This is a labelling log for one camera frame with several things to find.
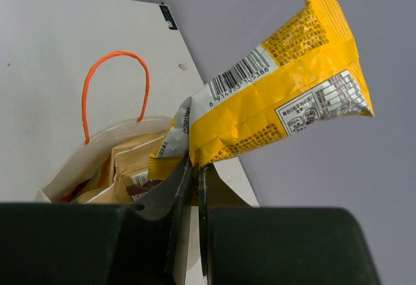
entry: nutrition label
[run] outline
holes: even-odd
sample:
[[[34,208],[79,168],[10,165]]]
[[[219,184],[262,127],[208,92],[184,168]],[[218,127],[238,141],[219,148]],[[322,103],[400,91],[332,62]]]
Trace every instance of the nutrition label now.
[[[275,110],[288,135],[302,131],[318,119],[331,119],[360,111],[369,111],[369,106],[348,70]]]

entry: barcode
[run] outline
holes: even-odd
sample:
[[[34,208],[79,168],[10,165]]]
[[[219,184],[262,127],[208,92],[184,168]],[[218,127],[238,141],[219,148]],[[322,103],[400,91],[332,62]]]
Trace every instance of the barcode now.
[[[237,85],[243,84],[250,77],[265,74],[268,72],[270,65],[265,58],[256,49],[250,52],[247,57],[239,61],[232,69],[220,74],[209,82],[211,94],[215,100],[222,93],[225,93]]]
[[[137,185],[144,185],[145,183],[148,182],[148,173],[147,172],[143,172],[140,174],[136,174],[135,176],[133,176],[132,178],[134,178],[134,183]]]

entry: orange handle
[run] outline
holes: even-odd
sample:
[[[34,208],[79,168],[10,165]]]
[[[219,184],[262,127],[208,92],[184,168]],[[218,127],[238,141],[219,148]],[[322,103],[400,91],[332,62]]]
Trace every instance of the orange handle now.
[[[143,61],[143,59],[140,56],[138,56],[134,53],[128,52],[128,51],[115,51],[115,52],[109,53],[106,56],[103,56],[102,58],[100,58],[91,67],[90,71],[88,72],[88,75],[86,75],[86,79],[85,79],[85,83],[84,83],[84,89],[83,89],[83,97],[82,97],[82,102],[81,102],[81,108],[82,108],[82,111],[83,111],[83,126],[84,126],[84,135],[85,135],[85,144],[88,144],[90,142],[90,132],[88,130],[88,122],[87,122],[87,119],[86,119],[86,97],[87,97],[87,94],[88,94],[88,88],[90,86],[91,77],[96,72],[98,66],[101,65],[103,62],[105,62],[107,59],[111,59],[113,57],[122,56],[122,55],[127,55],[127,56],[130,56],[130,57],[138,60],[140,62],[140,64],[143,66],[144,71],[146,72],[146,91],[144,93],[142,112],[140,114],[140,117],[137,118],[137,122],[140,122],[144,117],[144,112],[146,111],[146,106],[148,104],[149,90],[150,90],[150,72],[149,72],[148,65],[146,64],[145,61]]]

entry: paper bag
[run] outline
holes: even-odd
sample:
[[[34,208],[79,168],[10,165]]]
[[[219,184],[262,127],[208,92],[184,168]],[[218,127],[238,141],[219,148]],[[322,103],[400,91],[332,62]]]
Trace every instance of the paper bag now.
[[[113,124],[90,137],[88,122],[86,119],[86,97],[88,86],[97,67],[112,57],[127,55],[137,59],[146,71],[146,92],[140,117],[137,119],[124,120]],[[164,116],[151,116],[144,118],[144,112],[150,91],[150,73],[146,63],[134,53],[116,51],[110,53],[91,67],[84,84],[82,95],[82,116],[85,142],[81,145],[69,160],[59,169],[55,177],[41,189],[35,197],[35,201],[56,202],[59,198],[67,195],[74,187],[92,177],[93,173],[108,158],[111,150],[116,145],[123,143],[133,137],[150,133],[162,134],[169,128],[171,118]]]

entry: snack package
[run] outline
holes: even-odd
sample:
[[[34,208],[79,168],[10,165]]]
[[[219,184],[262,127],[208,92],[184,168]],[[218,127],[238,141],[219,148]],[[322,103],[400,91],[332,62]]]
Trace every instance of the snack package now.
[[[163,134],[139,135],[112,148],[110,156],[73,202],[129,204],[160,181],[148,182],[148,160]]]
[[[306,0],[181,104],[149,159],[148,177],[165,179],[186,153],[199,170],[345,115],[374,115],[354,37],[336,0]]]

